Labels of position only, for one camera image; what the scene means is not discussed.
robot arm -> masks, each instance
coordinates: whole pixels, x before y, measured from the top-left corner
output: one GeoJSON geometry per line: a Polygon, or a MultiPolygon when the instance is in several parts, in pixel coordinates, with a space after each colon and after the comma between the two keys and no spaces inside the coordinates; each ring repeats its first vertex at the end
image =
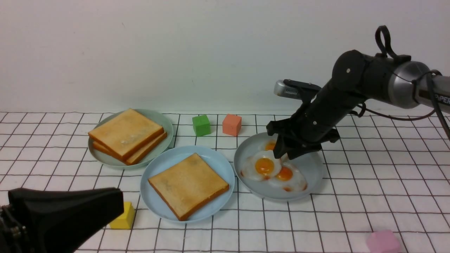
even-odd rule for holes
{"type": "Polygon", "coordinates": [[[303,103],[290,118],[271,121],[266,127],[269,135],[278,134],[274,148],[276,158],[287,153],[294,159],[321,150],[323,142],[336,142],[340,138],[334,129],[336,124],[349,113],[358,115],[353,109],[363,104],[361,116],[367,99],[400,108],[424,104],[436,109],[433,103],[438,103],[442,111],[450,113],[450,78],[432,75],[440,73],[430,71],[421,62],[411,61],[408,55],[396,55],[385,26],[378,28],[375,38],[380,54],[345,52],[337,59],[332,77],[323,88],[291,80],[277,81],[276,95],[301,99],[303,103]],[[381,42],[381,32],[386,47],[381,42]]]}

pink cube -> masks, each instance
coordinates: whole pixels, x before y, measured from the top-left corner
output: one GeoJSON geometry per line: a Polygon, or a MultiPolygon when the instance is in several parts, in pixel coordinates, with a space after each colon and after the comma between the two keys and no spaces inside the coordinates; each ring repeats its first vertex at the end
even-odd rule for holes
{"type": "Polygon", "coordinates": [[[241,130],[242,118],[237,115],[227,114],[222,122],[222,131],[224,134],[238,136],[241,130]]]}
{"type": "Polygon", "coordinates": [[[373,232],[366,243],[371,253],[399,253],[401,251],[400,242],[390,230],[373,232]]]}

grid tablecloth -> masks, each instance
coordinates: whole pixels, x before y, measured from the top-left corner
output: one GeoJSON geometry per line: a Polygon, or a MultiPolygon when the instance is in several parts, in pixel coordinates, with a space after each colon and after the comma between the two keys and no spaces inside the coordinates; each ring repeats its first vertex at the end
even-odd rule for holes
{"type": "MultiPolygon", "coordinates": [[[[0,205],[7,191],[119,187],[137,209],[131,230],[100,230],[80,253],[368,252],[372,231],[395,232],[408,253],[450,252],[450,143],[437,119],[392,121],[347,116],[341,140],[324,143],[328,173],[310,197],[273,203],[236,180],[230,201],[213,217],[176,225],[140,199],[140,175],[102,166],[87,150],[87,132],[111,113],[0,113],[0,205]]],[[[212,133],[195,137],[196,114],[165,114],[174,124],[171,148],[204,145],[232,163],[237,145],[288,115],[242,116],[239,137],[222,133],[224,114],[209,114],[212,133]]]]}

toast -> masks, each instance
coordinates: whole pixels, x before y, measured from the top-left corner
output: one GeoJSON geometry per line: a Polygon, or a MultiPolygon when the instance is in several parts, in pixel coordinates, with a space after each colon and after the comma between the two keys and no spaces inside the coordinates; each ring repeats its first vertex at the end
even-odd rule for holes
{"type": "Polygon", "coordinates": [[[88,134],[114,154],[113,157],[125,161],[163,132],[162,126],[139,112],[128,109],[88,134]]]}
{"type": "Polygon", "coordinates": [[[197,153],[149,178],[148,182],[179,221],[186,221],[230,187],[197,153]]]}
{"type": "Polygon", "coordinates": [[[133,165],[133,164],[137,164],[140,160],[142,160],[142,158],[144,158],[144,156],[146,156],[150,151],[152,151],[166,137],[167,137],[167,132],[164,132],[163,134],[158,135],[155,139],[148,142],[144,147],[138,149],[134,154],[132,154],[127,160],[124,160],[124,161],[120,160],[120,158],[118,156],[115,156],[114,153],[109,151],[107,148],[105,148],[103,145],[101,145],[97,141],[94,141],[92,143],[92,145],[93,145],[94,149],[96,149],[102,153],[105,153],[109,156],[112,156],[115,159],[121,161],[122,163],[124,163],[126,165],[133,165]]]}

plate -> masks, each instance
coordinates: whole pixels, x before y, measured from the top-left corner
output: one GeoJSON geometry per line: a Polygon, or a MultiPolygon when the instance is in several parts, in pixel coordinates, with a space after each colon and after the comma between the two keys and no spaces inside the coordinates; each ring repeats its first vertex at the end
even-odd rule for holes
{"type": "Polygon", "coordinates": [[[264,132],[253,135],[242,142],[234,154],[234,172],[241,183],[243,183],[253,194],[263,199],[287,201],[302,199],[309,196],[312,191],[320,186],[326,169],[325,164],[322,162],[322,159],[317,152],[307,153],[288,161],[296,166],[306,178],[308,187],[302,192],[287,192],[283,189],[272,187],[265,181],[253,181],[241,176],[241,167],[245,160],[258,152],[264,143],[270,140],[276,140],[276,138],[277,135],[269,136],[264,132]]]}
{"type": "Polygon", "coordinates": [[[230,199],[234,189],[234,171],[228,160],[219,152],[203,146],[183,146],[170,149],[155,158],[145,169],[141,178],[140,194],[145,205],[157,216],[174,223],[192,223],[208,218],[218,212],[230,199]],[[197,153],[223,180],[229,184],[227,192],[192,214],[187,221],[179,221],[163,199],[148,182],[148,178],[197,153]]]}
{"type": "MultiPolygon", "coordinates": [[[[160,155],[162,152],[164,152],[172,142],[173,138],[173,125],[172,121],[170,121],[169,118],[162,115],[161,113],[152,111],[152,110],[146,110],[146,109],[135,109],[135,111],[139,112],[140,114],[144,115],[145,117],[153,120],[155,123],[161,125],[164,128],[164,131],[167,132],[167,137],[159,143],[152,151],[150,151],[142,160],[133,165],[126,165],[122,163],[121,161],[115,159],[112,156],[109,156],[105,153],[102,153],[96,149],[94,149],[92,143],[94,142],[93,139],[89,137],[88,140],[88,147],[91,155],[99,162],[101,162],[103,165],[113,168],[113,169],[136,169],[146,166],[151,160],[153,160],[155,157],[160,155]]],[[[110,121],[111,119],[115,118],[117,115],[121,114],[122,112],[115,113],[106,119],[102,120],[99,124],[95,126],[95,128],[105,124],[106,122],[110,121]]]]}

